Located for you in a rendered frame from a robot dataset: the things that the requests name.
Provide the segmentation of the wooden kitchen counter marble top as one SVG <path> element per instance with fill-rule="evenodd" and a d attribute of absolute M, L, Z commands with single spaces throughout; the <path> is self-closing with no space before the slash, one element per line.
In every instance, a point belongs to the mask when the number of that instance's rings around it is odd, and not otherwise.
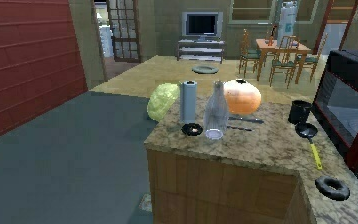
<path fill-rule="evenodd" d="M 309 141 L 287 104 L 264 103 L 263 124 L 239 121 L 219 140 L 181 131 L 173 105 L 147 137 L 153 224 L 358 224 L 358 180 L 327 134 Z"/>

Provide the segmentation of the grey cylinder container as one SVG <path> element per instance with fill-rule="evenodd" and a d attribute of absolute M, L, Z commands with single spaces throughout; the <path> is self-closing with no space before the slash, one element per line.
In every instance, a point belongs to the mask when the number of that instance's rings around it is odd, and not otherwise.
<path fill-rule="evenodd" d="M 184 81 L 180 85 L 180 121 L 184 124 L 195 122 L 196 91 L 195 81 Z"/>

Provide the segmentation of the small black dish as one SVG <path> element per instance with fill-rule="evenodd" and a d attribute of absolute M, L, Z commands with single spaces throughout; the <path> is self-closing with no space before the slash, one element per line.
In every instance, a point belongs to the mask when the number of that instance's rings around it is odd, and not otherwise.
<path fill-rule="evenodd" d="M 198 136 L 203 132 L 203 127 L 197 123 L 184 124 L 181 131 L 187 136 Z"/>

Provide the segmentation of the green cabbage head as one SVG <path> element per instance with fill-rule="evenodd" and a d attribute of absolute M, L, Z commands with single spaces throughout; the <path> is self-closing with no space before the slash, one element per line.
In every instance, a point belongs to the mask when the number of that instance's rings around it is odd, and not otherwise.
<path fill-rule="evenodd" d="M 173 83 L 163 83 L 152 92 L 147 104 L 148 116 L 160 122 L 173 103 L 179 97 L 179 86 Z"/>

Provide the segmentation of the clear glass bottle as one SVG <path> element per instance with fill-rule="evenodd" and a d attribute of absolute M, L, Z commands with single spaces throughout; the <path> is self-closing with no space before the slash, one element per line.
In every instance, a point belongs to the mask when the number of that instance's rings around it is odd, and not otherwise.
<path fill-rule="evenodd" d="M 224 83 L 215 81 L 213 93 L 209 98 L 203 116 L 205 136 L 220 139 L 227 128 L 229 109 L 224 96 Z"/>

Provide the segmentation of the grey round floor plate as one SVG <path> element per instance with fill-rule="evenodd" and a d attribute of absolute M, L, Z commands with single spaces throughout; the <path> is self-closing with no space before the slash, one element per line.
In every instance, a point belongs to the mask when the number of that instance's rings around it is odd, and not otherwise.
<path fill-rule="evenodd" d="M 219 71 L 219 69 L 214 66 L 199 65 L 199 66 L 194 66 L 192 68 L 192 71 L 198 74 L 216 74 Z"/>

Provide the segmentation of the dark thin utensil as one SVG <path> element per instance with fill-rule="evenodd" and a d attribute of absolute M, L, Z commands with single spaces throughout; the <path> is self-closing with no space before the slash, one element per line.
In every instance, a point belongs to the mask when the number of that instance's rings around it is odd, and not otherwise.
<path fill-rule="evenodd" d="M 233 130 L 248 131 L 248 132 L 254 131 L 254 129 L 251 129 L 251 128 L 231 126 L 231 125 L 227 125 L 227 128 L 228 128 L 228 129 L 233 129 Z"/>

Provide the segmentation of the orange round vase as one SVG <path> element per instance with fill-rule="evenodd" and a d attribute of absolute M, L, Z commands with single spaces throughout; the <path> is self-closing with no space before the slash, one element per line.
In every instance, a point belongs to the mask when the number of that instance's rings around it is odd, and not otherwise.
<path fill-rule="evenodd" d="M 259 89 L 244 79 L 225 82 L 224 95 L 232 114 L 252 114 L 261 104 Z"/>

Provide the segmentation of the grey television stand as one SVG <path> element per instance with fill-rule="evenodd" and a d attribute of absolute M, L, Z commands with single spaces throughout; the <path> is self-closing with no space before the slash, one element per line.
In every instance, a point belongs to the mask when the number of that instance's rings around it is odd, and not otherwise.
<path fill-rule="evenodd" d="M 218 40 L 189 40 L 177 42 L 177 60 L 223 62 L 225 42 Z"/>

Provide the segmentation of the dark knife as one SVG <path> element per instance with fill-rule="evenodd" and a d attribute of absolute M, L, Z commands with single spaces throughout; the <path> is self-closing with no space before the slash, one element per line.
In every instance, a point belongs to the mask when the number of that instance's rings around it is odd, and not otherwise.
<path fill-rule="evenodd" d="M 232 117 L 230 116 L 228 118 L 229 120 L 237 120 L 237 121 L 246 121 L 246 122 L 251 122 L 251 123 L 258 123 L 258 124 L 263 124 L 264 121 L 258 118 L 250 118 L 250 117 Z"/>

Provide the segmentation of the grey television set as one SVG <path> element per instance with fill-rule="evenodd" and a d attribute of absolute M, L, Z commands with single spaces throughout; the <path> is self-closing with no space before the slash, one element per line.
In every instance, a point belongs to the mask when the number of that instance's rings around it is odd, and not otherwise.
<path fill-rule="evenodd" d="M 220 38 L 223 28 L 222 12 L 183 12 L 182 35 L 186 37 Z"/>

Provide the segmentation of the wooden chair green seat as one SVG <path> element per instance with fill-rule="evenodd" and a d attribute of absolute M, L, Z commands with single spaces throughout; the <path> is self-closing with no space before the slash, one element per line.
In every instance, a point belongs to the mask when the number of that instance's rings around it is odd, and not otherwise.
<path fill-rule="evenodd" d="M 247 65 L 249 62 L 253 63 L 253 71 L 256 71 L 260 62 L 260 56 L 260 50 L 249 48 L 249 33 L 246 29 L 244 29 L 240 47 L 238 73 L 246 76 Z"/>
<path fill-rule="evenodd" d="M 293 49 L 298 49 L 299 43 L 296 36 L 283 36 L 276 47 L 275 57 L 271 62 L 269 85 L 272 85 L 276 73 L 284 73 L 284 82 L 289 86 L 291 78 L 296 70 L 296 61 L 291 60 Z"/>
<path fill-rule="evenodd" d="M 310 68 L 311 69 L 311 74 L 310 74 L 310 79 L 314 78 L 314 74 L 315 74 L 315 70 L 317 68 L 320 56 L 322 55 L 323 52 L 323 48 L 325 46 L 326 40 L 327 40 L 328 34 L 325 33 L 323 40 L 321 41 L 317 54 L 316 55 L 311 55 L 311 56 L 307 56 L 303 62 L 303 68 Z"/>

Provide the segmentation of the brown glazed room door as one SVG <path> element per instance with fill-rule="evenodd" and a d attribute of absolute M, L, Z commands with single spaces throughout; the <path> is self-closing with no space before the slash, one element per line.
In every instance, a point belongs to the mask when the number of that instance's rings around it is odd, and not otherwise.
<path fill-rule="evenodd" d="M 137 0 L 106 0 L 114 60 L 139 63 Z"/>

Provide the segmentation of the orange wooden dining table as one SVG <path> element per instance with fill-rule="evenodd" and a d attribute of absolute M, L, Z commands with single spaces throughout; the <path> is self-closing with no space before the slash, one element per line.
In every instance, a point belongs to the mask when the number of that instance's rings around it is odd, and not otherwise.
<path fill-rule="evenodd" d="M 265 56 L 267 55 L 268 52 L 275 53 L 278 50 L 278 47 L 276 46 L 277 44 L 276 40 L 273 41 L 273 44 L 271 46 L 269 46 L 264 39 L 257 39 L 256 44 L 258 49 L 261 51 L 261 55 L 257 67 L 257 77 L 256 77 L 256 79 L 259 80 L 262 73 L 262 67 L 264 65 Z M 291 52 L 301 55 L 301 60 L 298 62 L 296 77 L 295 77 L 295 83 L 298 84 L 303 70 L 305 59 L 307 55 L 311 52 L 311 49 L 303 44 L 299 44 L 298 47 L 292 47 Z"/>

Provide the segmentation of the black mug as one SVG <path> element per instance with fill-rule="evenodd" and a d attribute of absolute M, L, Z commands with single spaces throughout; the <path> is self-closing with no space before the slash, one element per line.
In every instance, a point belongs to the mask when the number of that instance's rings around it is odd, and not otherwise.
<path fill-rule="evenodd" d="M 312 104 L 303 100 L 294 100 L 291 105 L 288 121 L 291 124 L 305 123 L 311 111 Z"/>

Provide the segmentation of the green framed window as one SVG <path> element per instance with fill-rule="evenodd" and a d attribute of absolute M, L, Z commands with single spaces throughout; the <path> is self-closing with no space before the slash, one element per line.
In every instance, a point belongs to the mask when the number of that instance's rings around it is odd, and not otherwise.
<path fill-rule="evenodd" d="M 230 24 L 269 24 L 275 13 L 276 0 L 231 0 Z"/>

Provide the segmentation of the white tall appliance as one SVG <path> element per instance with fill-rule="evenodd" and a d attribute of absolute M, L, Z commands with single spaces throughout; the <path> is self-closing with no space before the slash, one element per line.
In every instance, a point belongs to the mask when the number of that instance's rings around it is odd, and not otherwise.
<path fill-rule="evenodd" d="M 286 41 L 283 39 L 284 36 L 292 36 L 294 34 L 297 9 L 296 0 L 282 2 L 278 23 L 278 47 L 284 47 L 286 45 Z"/>

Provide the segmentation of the black red microwave oven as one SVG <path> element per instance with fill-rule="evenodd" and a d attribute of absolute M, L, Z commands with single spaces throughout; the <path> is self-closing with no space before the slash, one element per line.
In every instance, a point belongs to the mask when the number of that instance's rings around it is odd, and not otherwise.
<path fill-rule="evenodd" d="M 332 50 L 312 113 L 358 179 L 358 50 Z"/>

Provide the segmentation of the red brown door frame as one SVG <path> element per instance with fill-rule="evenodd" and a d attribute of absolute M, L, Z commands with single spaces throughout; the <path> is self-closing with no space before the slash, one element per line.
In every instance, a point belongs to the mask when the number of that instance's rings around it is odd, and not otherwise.
<path fill-rule="evenodd" d="M 314 54 L 318 53 L 325 34 L 328 34 L 327 52 L 343 47 L 357 7 L 358 0 L 328 0 L 313 48 Z"/>

